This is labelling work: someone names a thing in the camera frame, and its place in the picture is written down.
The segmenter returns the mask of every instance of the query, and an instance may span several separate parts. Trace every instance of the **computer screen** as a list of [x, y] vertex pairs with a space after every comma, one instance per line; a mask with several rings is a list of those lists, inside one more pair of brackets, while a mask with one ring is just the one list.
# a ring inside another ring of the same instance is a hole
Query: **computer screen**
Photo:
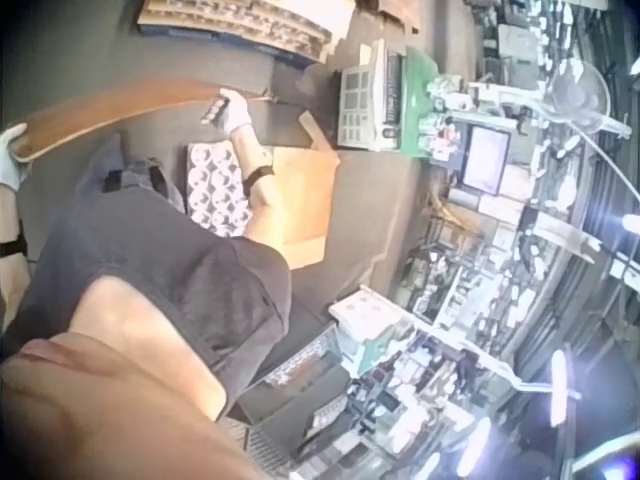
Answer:
[[507, 162], [511, 134], [473, 126], [462, 183], [497, 195]]

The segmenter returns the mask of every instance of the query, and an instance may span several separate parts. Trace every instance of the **black wristband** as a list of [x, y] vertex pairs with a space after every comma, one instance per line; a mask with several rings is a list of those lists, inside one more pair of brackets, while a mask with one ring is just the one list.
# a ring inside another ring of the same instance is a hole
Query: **black wristband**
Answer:
[[260, 180], [262, 177], [266, 177], [267, 175], [275, 175], [275, 172], [273, 171], [273, 167], [271, 165], [263, 165], [262, 167], [258, 167], [253, 172], [251, 172], [251, 175], [249, 175], [247, 179], [242, 182], [242, 191], [244, 192], [244, 196], [249, 198], [251, 196], [251, 188], [253, 188], [258, 180]]
[[27, 240], [24, 238], [24, 231], [22, 230], [22, 222], [20, 222], [20, 233], [18, 238], [11, 241], [0, 243], [0, 258], [10, 257], [17, 253], [27, 256]]

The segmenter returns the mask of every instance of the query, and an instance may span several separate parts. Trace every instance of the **desk fan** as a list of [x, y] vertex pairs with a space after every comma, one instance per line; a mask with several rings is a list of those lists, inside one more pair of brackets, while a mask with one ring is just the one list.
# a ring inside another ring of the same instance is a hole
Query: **desk fan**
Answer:
[[635, 186], [589, 137], [600, 130], [627, 139], [631, 136], [631, 127], [609, 116], [611, 96], [604, 78], [593, 65], [576, 58], [564, 60], [541, 101], [517, 94], [502, 96], [501, 101], [529, 107], [551, 122], [567, 124], [598, 152], [640, 202]]

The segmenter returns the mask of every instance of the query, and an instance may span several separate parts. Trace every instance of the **gray floor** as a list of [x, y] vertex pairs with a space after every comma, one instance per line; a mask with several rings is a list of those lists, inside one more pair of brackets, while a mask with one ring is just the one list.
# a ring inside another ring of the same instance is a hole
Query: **gray floor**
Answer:
[[[462, 0], [446, 4], [455, 10], [447, 22], [453, 18], [458, 23], [450, 30], [433, 28], [438, 25], [436, 13], [425, 7], [425, 28], [412, 39], [432, 54], [436, 45], [448, 42], [447, 32], [453, 35], [468, 23], [468, 12], [461, 10]], [[360, 43], [370, 44], [383, 35], [403, 40], [397, 29], [381, 26], [368, 15], [355, 15], [349, 37], [341, 42], [329, 66], [314, 67], [303, 77], [302, 72], [280, 65], [264, 53], [196, 40], [143, 37], [134, 28], [138, 8], [139, 2], [127, 0], [35, 4], [20, 27], [3, 38], [2, 124], [125, 81], [180, 75], [254, 92], [270, 87], [283, 100], [312, 109], [331, 132], [337, 102], [335, 83], [330, 81], [332, 69], [353, 65]], [[472, 58], [467, 47], [473, 34], [460, 35], [458, 31], [457, 37], [459, 54], [447, 51], [443, 62], [448, 71], [469, 77], [467, 67], [473, 60], [467, 60]], [[210, 128], [199, 125], [202, 110], [195, 106], [139, 117], [39, 159], [19, 195], [30, 256], [37, 258], [88, 154], [111, 131], [124, 131], [131, 153], [161, 159], [166, 169], [180, 178], [184, 146], [219, 138]], [[264, 143], [307, 146], [309, 139], [296, 122], [302, 111], [259, 105], [252, 107], [251, 113]], [[296, 293], [318, 311], [362, 281], [372, 282], [384, 293], [402, 254], [407, 225], [420, 210], [415, 202], [421, 170], [417, 161], [356, 151], [341, 152], [340, 157], [325, 261], [294, 273]]]

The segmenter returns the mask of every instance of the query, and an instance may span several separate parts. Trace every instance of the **person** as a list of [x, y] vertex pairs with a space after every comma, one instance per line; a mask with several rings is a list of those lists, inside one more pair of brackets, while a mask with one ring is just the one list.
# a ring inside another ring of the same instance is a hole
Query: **person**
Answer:
[[[246, 100], [221, 90], [204, 121], [225, 133], [238, 158], [252, 209], [243, 237], [217, 237], [195, 224], [180, 211], [175, 187], [164, 177], [158, 181], [155, 165], [125, 162], [118, 142], [110, 142], [92, 158], [30, 280], [16, 208], [24, 172], [8, 149], [28, 125], [2, 135], [2, 360], [10, 359], [4, 365], [29, 375], [29, 359], [44, 368], [40, 360], [51, 364], [60, 357], [59, 344], [80, 344], [94, 363], [122, 357], [117, 361], [139, 369], [211, 421], [246, 389], [288, 330], [291, 276], [280, 253], [283, 201]], [[3, 385], [11, 372], [3, 366]], [[22, 387], [12, 388], [19, 393]], [[82, 398], [85, 390], [77, 388], [66, 397]]]

